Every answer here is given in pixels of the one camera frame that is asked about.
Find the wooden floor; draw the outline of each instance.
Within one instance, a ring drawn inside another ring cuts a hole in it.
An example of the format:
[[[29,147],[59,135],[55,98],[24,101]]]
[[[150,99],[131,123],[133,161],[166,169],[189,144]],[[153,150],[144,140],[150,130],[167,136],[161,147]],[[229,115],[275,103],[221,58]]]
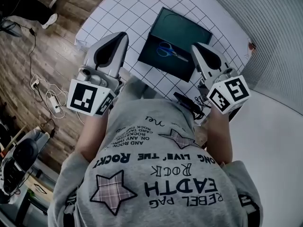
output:
[[[39,0],[48,5],[51,0]],[[75,35],[84,21],[102,0],[58,0],[55,12],[59,18],[55,25],[43,30],[38,22],[14,17],[21,25],[32,27],[36,32],[36,48],[32,53],[32,73],[68,90],[70,80],[75,77],[85,53],[73,45]],[[0,32],[0,98],[7,102],[7,110],[17,117],[18,127],[27,125],[27,131],[46,122],[49,112],[43,103],[35,100],[29,86],[29,52],[34,46],[34,37],[22,29],[22,38]],[[46,84],[41,83],[42,95]],[[65,110],[63,119],[55,119],[56,134],[41,154],[41,159],[59,172],[62,162],[73,151],[82,129],[77,115]],[[53,124],[44,127],[50,132]]]

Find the power strip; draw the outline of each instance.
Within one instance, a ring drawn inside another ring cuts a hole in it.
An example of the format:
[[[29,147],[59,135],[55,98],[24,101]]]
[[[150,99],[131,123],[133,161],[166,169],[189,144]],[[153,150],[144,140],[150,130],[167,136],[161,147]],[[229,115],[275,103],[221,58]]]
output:
[[[51,101],[51,104],[53,106],[54,111],[56,113],[60,113],[61,112],[61,108],[60,108],[60,106],[59,106],[59,104],[57,102],[57,99],[54,96],[51,96],[48,99],[49,99],[49,101]]]

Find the open box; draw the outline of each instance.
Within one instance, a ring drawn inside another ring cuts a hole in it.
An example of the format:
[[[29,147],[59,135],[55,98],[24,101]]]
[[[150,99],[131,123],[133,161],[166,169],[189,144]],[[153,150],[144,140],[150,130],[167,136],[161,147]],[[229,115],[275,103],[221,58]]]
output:
[[[212,33],[198,24],[169,9],[162,8],[151,27],[138,60],[189,82],[195,70],[190,52],[191,45],[195,42],[209,44],[211,38]],[[163,41],[171,44],[174,51],[188,62],[176,56],[159,56],[157,49]]]

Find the black pants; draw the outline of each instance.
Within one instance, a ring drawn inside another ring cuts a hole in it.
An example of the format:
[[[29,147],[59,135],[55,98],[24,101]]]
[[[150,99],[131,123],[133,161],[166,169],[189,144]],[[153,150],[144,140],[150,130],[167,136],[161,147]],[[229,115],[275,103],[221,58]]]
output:
[[[53,12],[38,0],[3,0],[2,16],[19,16],[45,24]]]

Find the sleeve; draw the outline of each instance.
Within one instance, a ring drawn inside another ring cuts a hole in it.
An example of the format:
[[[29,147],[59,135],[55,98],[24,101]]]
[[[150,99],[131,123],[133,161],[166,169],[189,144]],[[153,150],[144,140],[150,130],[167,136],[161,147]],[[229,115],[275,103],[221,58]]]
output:
[[[53,201],[47,211],[48,226],[62,227],[67,205],[76,201],[76,190],[81,185],[89,162],[79,152],[73,152],[63,162],[59,178],[53,191]]]
[[[234,184],[240,203],[248,215],[248,227],[262,226],[263,207],[257,188],[252,181],[246,167],[241,161],[234,161],[222,166]]]

